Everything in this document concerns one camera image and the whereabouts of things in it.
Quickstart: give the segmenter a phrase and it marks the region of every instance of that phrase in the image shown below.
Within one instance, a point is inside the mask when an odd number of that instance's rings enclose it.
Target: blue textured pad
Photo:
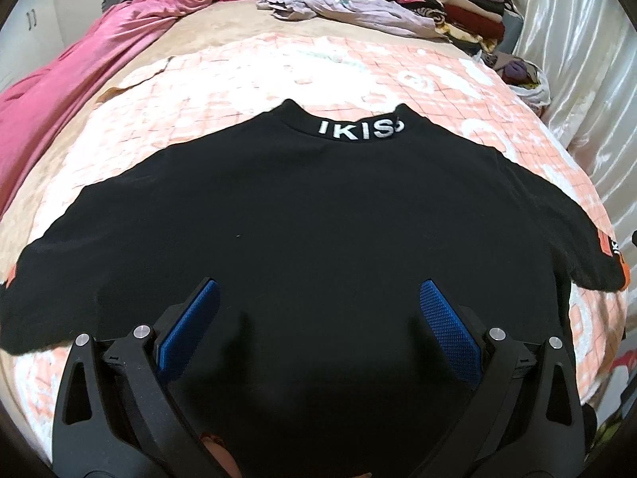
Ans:
[[[186,311],[158,349],[157,377],[161,383],[179,378],[219,311],[219,286],[211,280]]]
[[[458,379],[476,388],[482,378],[480,347],[431,280],[420,286],[420,310]]]

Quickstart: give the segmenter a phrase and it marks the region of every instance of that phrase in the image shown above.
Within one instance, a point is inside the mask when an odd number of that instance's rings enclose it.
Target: grid pattern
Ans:
[[[30,241],[84,186],[120,174],[168,145],[248,120],[288,97],[310,113],[343,121],[393,111],[404,102],[554,183],[613,235],[585,173],[485,66],[426,47],[268,33],[158,61],[105,90],[47,187]],[[570,305],[578,390],[587,400],[617,351],[625,300],[623,294],[573,286]],[[49,399],[57,394],[67,356],[68,349],[56,349],[15,361],[22,406],[45,448],[50,448],[54,407]]]

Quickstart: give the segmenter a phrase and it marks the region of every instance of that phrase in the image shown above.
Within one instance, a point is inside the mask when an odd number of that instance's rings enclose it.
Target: shirt sleeve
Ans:
[[[608,292],[628,287],[630,270],[617,243],[593,224],[579,204],[499,151],[496,160],[501,176],[508,180],[550,245],[553,257],[566,267],[575,284]]]

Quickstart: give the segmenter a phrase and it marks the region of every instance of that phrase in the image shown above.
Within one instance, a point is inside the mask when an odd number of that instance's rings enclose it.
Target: white cabinet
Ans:
[[[63,49],[53,0],[19,0],[0,29],[0,92]]]

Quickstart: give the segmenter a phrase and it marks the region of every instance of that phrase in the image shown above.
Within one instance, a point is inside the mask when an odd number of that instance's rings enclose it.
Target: satin curtain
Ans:
[[[627,329],[637,327],[637,32],[617,0],[516,0],[515,54],[541,66],[552,103],[542,120],[592,180],[633,272]]]

